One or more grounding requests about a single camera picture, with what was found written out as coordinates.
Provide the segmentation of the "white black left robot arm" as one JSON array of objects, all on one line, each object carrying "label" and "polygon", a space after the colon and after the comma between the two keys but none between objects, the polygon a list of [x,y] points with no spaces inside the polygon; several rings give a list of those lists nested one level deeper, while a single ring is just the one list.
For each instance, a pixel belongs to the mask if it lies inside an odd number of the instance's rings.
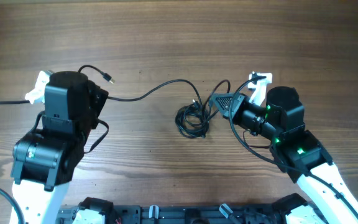
[{"label": "white black left robot arm", "polygon": [[54,223],[67,194],[75,167],[85,155],[90,132],[108,92],[76,71],[41,71],[33,90],[25,95],[30,104],[44,104],[34,126],[13,148],[11,223]]}]

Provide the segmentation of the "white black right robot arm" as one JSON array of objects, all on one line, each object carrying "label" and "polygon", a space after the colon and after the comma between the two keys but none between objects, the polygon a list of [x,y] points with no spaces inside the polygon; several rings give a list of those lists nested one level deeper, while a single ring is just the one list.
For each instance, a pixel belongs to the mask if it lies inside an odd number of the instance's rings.
[{"label": "white black right robot arm", "polygon": [[345,185],[329,152],[305,128],[304,106],[294,88],[272,88],[267,92],[264,107],[239,91],[214,94],[211,104],[229,121],[231,129],[241,127],[270,141],[272,158],[268,159],[238,137],[250,153],[286,173],[329,223],[358,223],[358,201]]}]

